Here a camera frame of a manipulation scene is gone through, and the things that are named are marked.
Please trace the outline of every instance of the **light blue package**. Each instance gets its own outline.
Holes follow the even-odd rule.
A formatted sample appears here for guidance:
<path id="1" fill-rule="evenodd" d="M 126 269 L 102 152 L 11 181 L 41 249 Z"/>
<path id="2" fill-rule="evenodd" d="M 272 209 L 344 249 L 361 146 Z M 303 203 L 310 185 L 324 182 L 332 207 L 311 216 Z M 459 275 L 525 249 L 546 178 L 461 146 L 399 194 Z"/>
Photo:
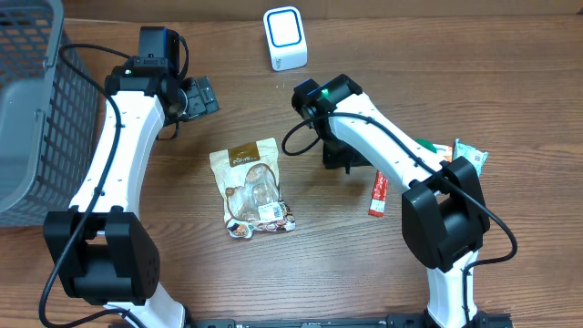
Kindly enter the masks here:
<path id="1" fill-rule="evenodd" d="M 469 162 L 476 168 L 477 176 L 479 177 L 480 174 L 482 174 L 482 167 L 488 158 L 488 152 L 482 152 L 472 146 L 464 145 L 459 142 L 459 139 L 457 138 L 454 145 L 454 159 L 459 157 L 464 157 L 469 160 Z"/>

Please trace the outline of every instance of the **black cable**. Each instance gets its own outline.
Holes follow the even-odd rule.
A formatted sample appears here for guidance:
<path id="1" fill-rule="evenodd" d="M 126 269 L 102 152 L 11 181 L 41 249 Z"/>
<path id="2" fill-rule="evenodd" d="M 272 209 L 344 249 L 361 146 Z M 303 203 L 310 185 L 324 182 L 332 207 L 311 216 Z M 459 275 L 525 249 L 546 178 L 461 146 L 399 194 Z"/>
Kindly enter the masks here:
<path id="1" fill-rule="evenodd" d="M 65 262 L 67 255 L 69 254 L 69 252 L 73 248 L 74 242 L 79 238 L 79 235 L 83 231 L 83 228 L 85 227 L 85 223 L 87 221 L 87 218 L 89 217 L 89 214 L 91 213 L 91 211 L 95 208 L 95 205 L 97 203 L 97 199 L 101 195 L 101 192 L 103 190 L 103 186 L 106 182 L 107 174 L 109 173 L 109 169 L 111 168 L 113 158 L 115 157 L 116 150 L 118 149 L 119 135 L 121 133 L 121 128 L 122 128 L 121 115 L 119 114 L 118 104 L 116 104 L 116 102 L 113 100 L 113 98 L 106 92 L 106 90 L 102 86 L 100 86 L 91 77 L 88 77 L 87 75 L 85 75 L 83 72 L 81 72 L 80 69 L 75 67 L 73 64 L 71 64 L 66 59 L 65 50 L 68 50 L 70 48 L 78 48 L 78 47 L 97 49 L 97 50 L 108 52 L 110 54 L 129 58 L 128 55 L 126 55 L 122 52 L 113 50 L 113 49 L 109 49 L 109 48 L 106 48 L 103 46 L 94 46 L 94 45 L 86 45 L 86 44 L 64 45 L 64 46 L 61 46 L 58 50 L 59 57 L 63 61 L 63 63 L 65 63 L 65 65 L 67 65 L 69 68 L 71 68 L 71 70 L 73 70 L 75 73 L 77 73 L 84 80 L 86 80 L 91 86 L 93 86 L 95 89 L 97 89 L 97 91 L 99 91 L 99 93 L 101 93 L 103 96 L 105 96 L 105 98 L 109 101 L 109 103 L 111 104 L 111 107 L 113 108 L 115 115 L 116 115 L 116 132 L 115 132 L 115 135 L 113 138 L 113 142 L 111 144 L 111 150 L 109 151 L 109 156 L 107 157 L 106 165 L 103 168 L 103 173 L 101 174 L 101 178 L 99 179 L 99 182 L 97 183 L 97 186 L 95 187 L 95 190 L 93 192 L 93 197 L 91 198 L 91 201 L 89 202 L 89 205 L 87 206 L 87 209 L 83 213 L 83 217 L 81 218 L 81 221 L 78 223 L 77 227 L 75 228 L 75 231 L 71 235 L 71 238 L 66 243 L 66 246 L 63 249 L 63 252 L 56 260 L 55 267 L 53 268 L 53 271 L 51 271 L 51 274 L 48 276 L 48 279 L 47 279 L 46 285 L 45 285 L 45 289 L 43 290 L 42 296 L 40 298 L 40 302 L 38 304 L 38 317 L 40 319 L 40 322 L 45 327 L 48 327 L 48 328 L 70 328 L 70 327 L 79 326 L 80 324 L 83 324 L 83 323 L 88 323 L 88 322 L 93 321 L 96 318 L 102 317 L 104 315 L 118 313 L 118 314 L 126 315 L 139 328 L 146 328 L 146 326 L 136 317 L 136 315 L 134 315 L 133 313 L 129 312 L 126 309 L 104 310 L 104 311 L 101 311 L 99 313 L 89 315 L 88 317 L 76 320 L 72 323 L 66 323 L 66 324 L 54 324 L 54 323 L 49 322 L 48 319 L 46 318 L 46 303 L 48 301 L 48 295 L 51 292 L 51 288 L 53 287 L 53 284 L 55 283 L 55 279 L 56 279 L 59 271 L 61 270 L 61 267 L 63 266 L 63 263 Z"/>
<path id="2" fill-rule="evenodd" d="M 184 59 L 184 66 L 179 74 L 179 82 L 181 82 L 189 71 L 189 46 L 186 45 L 186 40 L 183 36 L 179 36 L 180 43 L 184 46 L 184 52 L 186 53 L 186 58 Z"/>
<path id="3" fill-rule="evenodd" d="M 508 236 L 508 238 L 510 239 L 510 243 L 512 244 L 512 250 L 510 251 L 509 254 L 502 256 L 502 257 L 498 257 L 498 258 L 494 258 L 494 259 L 487 259 L 487 260 L 480 260 L 480 261 L 474 261 L 470 264 L 467 264 L 464 268 L 463 274 L 462 274 L 462 284 L 463 284 L 463 297 L 464 297 L 464 313 L 465 313 L 465 322 L 466 322 L 466 326 L 469 327 L 469 323 L 470 323 L 470 317 L 469 317 L 469 306 L 467 306 L 467 276 L 470 272 L 470 270 L 472 268 L 475 268 L 478 265 L 485 265 L 485 264 L 493 264 L 493 263 L 500 263 L 503 261 L 508 261 L 510 259 L 512 259 L 518 251 L 518 242 L 517 242 L 517 238 L 514 236 L 514 233 L 512 233 L 512 231 L 505 225 L 505 223 L 500 220 L 500 218 L 498 218 L 491 210 L 489 210 L 486 206 L 482 205 L 479 201 L 475 200 L 473 197 L 471 197 L 470 195 L 468 195 L 465 191 L 461 190 L 459 187 L 457 187 L 454 182 L 450 181 L 449 179 L 447 179 L 446 177 L 437 174 L 437 172 L 430 168 L 427 164 L 425 164 L 425 162 L 423 162 L 422 159 L 418 158 L 417 155 L 415 155 L 390 129 L 388 129 L 386 126 L 384 126 L 383 124 L 377 122 L 376 120 L 374 120 L 374 118 L 370 118 L 370 117 L 366 117 L 363 115 L 358 115 L 358 114 L 352 114 L 352 113 L 328 113 L 328 115 L 320 115 L 314 118 L 309 118 L 304 120 L 302 123 L 296 125 L 295 127 L 293 127 L 286 135 L 285 137 L 283 137 L 283 141 L 281 142 L 281 150 L 283 151 L 284 154 L 289 155 L 289 156 L 297 156 L 300 155 L 302 153 L 304 153 L 305 151 L 307 151 L 308 149 L 310 149 L 311 147 L 314 146 L 314 144 L 320 139 L 317 138 L 315 142 L 313 142 L 309 147 L 307 147 L 306 149 L 302 149 L 300 151 L 296 151 L 296 152 L 289 152 L 285 145 L 288 141 L 288 139 L 292 136 L 293 133 L 295 133 L 298 129 L 307 126 L 308 124 L 320 121 L 320 120 L 324 120 L 324 119 L 328 119 L 328 118 L 332 118 L 332 117 L 340 117 L 340 118 L 357 118 L 360 120 L 363 120 L 367 123 L 370 123 L 374 126 L 376 126 L 377 128 L 379 128 L 382 132 L 384 132 L 386 135 L 388 135 L 405 153 L 407 153 L 407 155 L 414 160 L 415 163 L 417 163 L 420 167 L 422 167 L 423 169 L 425 169 L 427 172 L 429 172 L 431 175 L 437 177 L 438 179 L 440 179 L 443 183 L 445 183 L 451 190 L 452 192 L 462 196 L 463 198 L 471 201 L 472 203 L 474 203 L 474 205 L 476 205 L 480 210 L 482 210 L 483 212 L 485 212 L 490 219 L 492 219 L 498 226 L 500 226 L 500 228 L 506 233 L 506 235 Z"/>

